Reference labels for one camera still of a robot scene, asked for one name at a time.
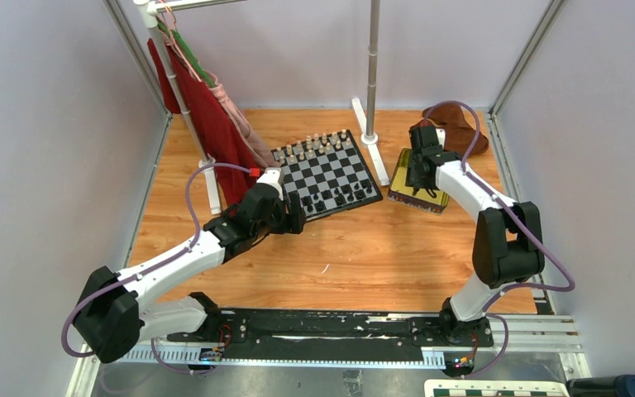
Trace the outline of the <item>yellow transparent tray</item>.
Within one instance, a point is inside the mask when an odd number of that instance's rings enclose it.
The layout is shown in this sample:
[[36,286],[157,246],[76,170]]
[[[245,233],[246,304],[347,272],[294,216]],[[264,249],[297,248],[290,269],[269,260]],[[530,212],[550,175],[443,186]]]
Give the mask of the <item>yellow transparent tray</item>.
[[399,153],[394,172],[390,178],[388,199],[424,212],[443,213],[450,200],[447,194],[431,189],[415,191],[415,188],[406,185],[410,152],[410,149],[403,148]]

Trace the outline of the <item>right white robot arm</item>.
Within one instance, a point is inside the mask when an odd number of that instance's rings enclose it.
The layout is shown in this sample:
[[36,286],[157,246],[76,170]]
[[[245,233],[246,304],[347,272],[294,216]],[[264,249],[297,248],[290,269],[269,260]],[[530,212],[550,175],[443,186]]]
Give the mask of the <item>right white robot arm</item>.
[[475,273],[446,299],[439,313],[442,340],[456,346],[485,327],[485,312],[504,288],[544,269],[545,260],[534,243],[541,237],[540,214],[535,204],[518,203],[501,194],[465,165],[458,153],[445,150],[433,125],[413,126],[408,135],[406,185],[449,195],[475,221]]

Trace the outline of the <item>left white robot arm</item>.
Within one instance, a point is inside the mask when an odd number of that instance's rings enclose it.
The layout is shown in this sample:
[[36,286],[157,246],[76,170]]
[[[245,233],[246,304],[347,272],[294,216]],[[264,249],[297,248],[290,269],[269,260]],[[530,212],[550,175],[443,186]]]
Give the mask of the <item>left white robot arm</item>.
[[158,299],[175,286],[249,251],[271,234],[300,234],[306,222],[296,193],[287,193],[279,168],[262,171],[241,201],[205,225],[194,221],[193,235],[177,247],[133,267],[106,266],[89,276],[78,303],[64,321],[60,342],[81,357],[68,340],[75,328],[89,354],[103,363],[124,357],[139,342],[191,332],[212,341],[220,331],[216,304],[202,293],[172,302]]

